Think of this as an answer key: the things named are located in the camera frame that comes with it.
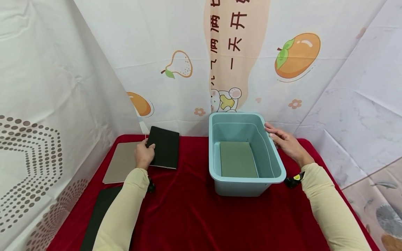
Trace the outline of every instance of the flower illustration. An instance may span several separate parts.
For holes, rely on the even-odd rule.
[[[292,102],[289,103],[289,105],[288,105],[288,107],[291,107],[292,109],[296,109],[296,108],[301,107],[301,106],[302,106],[302,101],[297,100],[297,99],[292,100]]]
[[[204,114],[205,114],[206,112],[204,111],[204,109],[202,109],[202,108],[196,108],[195,110],[194,110],[194,114],[195,115],[198,115],[198,116],[204,116]]]

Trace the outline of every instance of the notebook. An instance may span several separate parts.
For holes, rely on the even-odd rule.
[[[147,147],[155,144],[155,157],[151,165],[177,169],[179,133],[151,127]]]
[[[121,188],[121,186],[116,188],[107,188],[99,192],[94,210],[92,211],[91,219],[89,220],[85,231],[84,240],[81,244],[81,251],[92,250],[103,217],[105,216],[106,211],[109,209],[113,200],[120,192]]]
[[[223,177],[258,178],[249,142],[220,143]]]
[[[103,177],[104,184],[124,182],[127,175],[135,168],[134,149],[141,142],[119,143]]]

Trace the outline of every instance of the wrist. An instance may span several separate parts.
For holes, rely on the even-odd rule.
[[[311,163],[314,163],[315,161],[314,161],[313,157],[311,157],[310,154],[305,152],[298,159],[296,159],[296,162],[299,165],[299,167],[302,168],[305,165],[309,165]]]
[[[149,164],[146,162],[140,161],[137,163],[137,165],[135,167],[148,170]]]

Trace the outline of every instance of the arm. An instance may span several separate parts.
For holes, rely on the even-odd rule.
[[[305,165],[301,181],[314,218],[331,250],[371,250],[359,224],[336,190],[327,172],[316,163]]]
[[[155,144],[147,148],[147,140],[134,150],[136,168],[127,175],[122,189],[103,217],[94,251],[128,251],[130,248],[139,209],[148,190],[148,166],[155,156]]]
[[[332,251],[371,250],[359,224],[336,190],[327,172],[314,162],[297,139],[282,130],[265,124],[266,131],[283,151],[305,171],[301,185],[310,200],[317,220]]]

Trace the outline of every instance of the green leaf illustration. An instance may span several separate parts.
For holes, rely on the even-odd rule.
[[[284,49],[289,49],[290,47],[292,47],[293,43],[295,42],[295,39],[289,40],[287,41],[284,45],[283,48]]]
[[[277,57],[277,69],[281,68],[283,64],[286,62],[287,57],[289,55],[289,51],[287,49],[283,49],[279,52]]]
[[[166,76],[168,76],[168,77],[170,77],[170,78],[173,78],[173,79],[174,79],[173,72],[171,72],[171,71],[169,71],[169,70],[166,70],[166,71],[165,71],[165,74],[166,74]]]

